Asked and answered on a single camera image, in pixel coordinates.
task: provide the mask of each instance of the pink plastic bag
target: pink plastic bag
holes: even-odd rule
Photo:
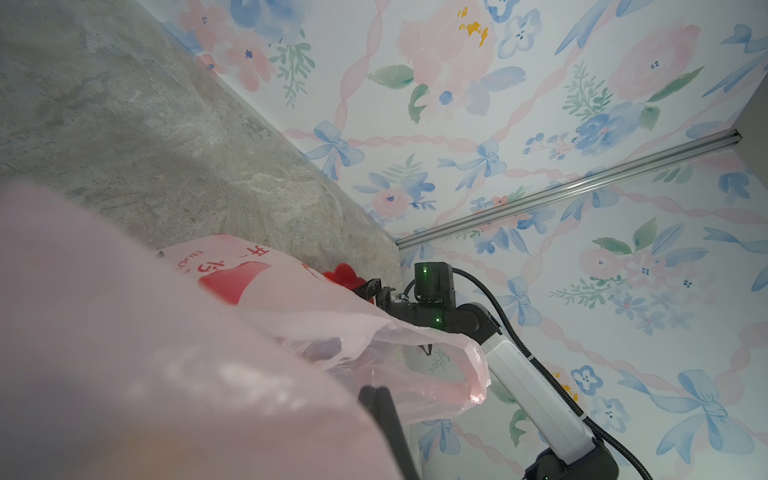
[[[285,253],[212,235],[164,248],[162,255],[350,392],[389,387],[403,423],[452,418],[485,399],[488,366],[474,340],[395,319]],[[398,345],[430,343],[451,357],[463,383],[413,372],[396,358]]]
[[[0,478],[400,478],[354,395],[41,188],[0,192],[0,306]]]

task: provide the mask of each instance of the gray wall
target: gray wall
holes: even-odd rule
[[[768,77],[763,79],[734,127],[743,137],[736,146],[737,153],[768,186]]]
[[[30,178],[153,249],[231,233],[398,285],[390,239],[134,0],[3,2],[0,183]]]

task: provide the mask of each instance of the yellow paint mark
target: yellow paint mark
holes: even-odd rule
[[[478,34],[480,34],[481,40],[480,40],[480,45],[478,45],[478,48],[482,46],[482,44],[485,42],[485,39],[488,37],[488,27],[485,27],[485,30],[481,30],[481,28],[482,28],[482,25],[480,25],[480,22],[470,23],[469,25],[462,23],[461,25],[458,26],[459,31],[466,30],[467,35],[469,35],[470,37],[475,32],[478,32]]]

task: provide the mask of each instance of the chinese character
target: chinese character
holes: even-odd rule
[[[251,255],[258,255],[259,257],[261,257],[265,253],[269,253],[270,252],[269,250],[265,250],[262,247],[259,247],[258,245],[256,245],[255,247],[256,247],[255,250],[253,248],[249,248],[248,249],[248,251],[250,252]]]
[[[197,271],[200,273],[206,273],[210,272],[211,270],[218,270],[220,266],[224,266],[224,260],[219,260],[219,263],[217,262],[207,262],[207,265],[205,268],[203,268],[202,265],[200,265],[197,268]]]

